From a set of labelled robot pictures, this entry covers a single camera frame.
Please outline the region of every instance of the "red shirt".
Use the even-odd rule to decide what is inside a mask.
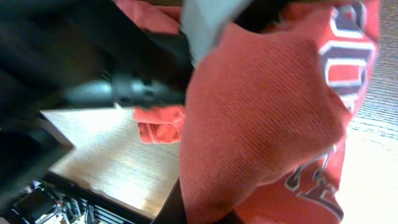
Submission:
[[[119,6],[140,27],[178,32],[170,18],[176,8]],[[233,209],[246,223],[343,219],[334,194],[345,128],[377,55],[379,2],[294,3],[281,18],[263,34],[231,23],[195,70],[185,110],[135,115],[145,142],[182,135],[189,224],[216,222]]]

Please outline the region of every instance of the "wooden table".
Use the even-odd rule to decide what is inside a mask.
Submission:
[[[132,110],[45,112],[76,149],[51,171],[154,218],[178,178],[178,144],[143,144]]]

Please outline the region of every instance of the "black object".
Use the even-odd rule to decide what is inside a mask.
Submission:
[[[251,32],[262,31],[270,22],[279,21],[279,12],[290,0],[253,0],[235,19],[235,23]]]
[[[259,32],[286,0],[270,2],[253,1],[236,23]],[[142,31],[110,0],[0,1],[0,214],[24,223],[45,212],[45,195],[42,207],[20,208],[29,221],[12,202],[73,147],[40,110],[183,105],[192,70],[183,33]],[[71,220],[92,205],[117,223],[150,222],[66,180],[46,181],[82,198],[63,208]]]
[[[78,208],[79,203],[81,204],[81,209],[84,210],[86,210],[88,205],[93,206],[95,218],[105,223],[150,224],[152,221],[150,218],[134,213],[106,197],[79,187],[77,184],[59,175],[47,174],[42,179],[42,182],[53,188],[54,191],[61,192],[67,195],[68,198],[74,198],[70,201],[74,201],[71,204],[73,204],[75,209]]]
[[[36,188],[31,194],[24,197],[17,205],[16,210],[22,217],[35,223],[42,215],[54,207],[55,201],[46,189]]]

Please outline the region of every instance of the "jersey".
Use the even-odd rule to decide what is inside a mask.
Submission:
[[[281,23],[267,32],[301,30],[317,37],[325,82],[355,113],[365,96],[377,55],[378,2],[291,4]],[[283,178],[258,187],[237,211],[245,223],[322,223],[342,221],[338,191],[344,139],[327,153],[298,166]]]

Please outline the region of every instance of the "red fabric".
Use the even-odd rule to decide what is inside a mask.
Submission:
[[[147,2],[120,0],[119,8],[141,29],[178,34],[179,7],[154,7]],[[184,107],[151,108],[135,107],[133,118],[138,122],[141,141],[144,143],[175,143],[185,118]]]
[[[379,2],[358,4],[292,4],[282,13],[283,23],[264,34],[227,26],[193,74],[178,131],[189,224],[216,222],[233,209],[245,223],[341,221],[334,193],[343,136],[363,100],[379,39]],[[151,22],[160,11],[155,16],[156,9],[148,8],[148,17],[138,21],[160,29],[162,21]],[[337,31],[335,18],[344,22]],[[345,30],[353,27],[364,34]],[[355,60],[338,58],[336,48],[358,54]],[[365,60],[357,60],[368,50]],[[148,112],[156,113],[170,123],[162,110]]]

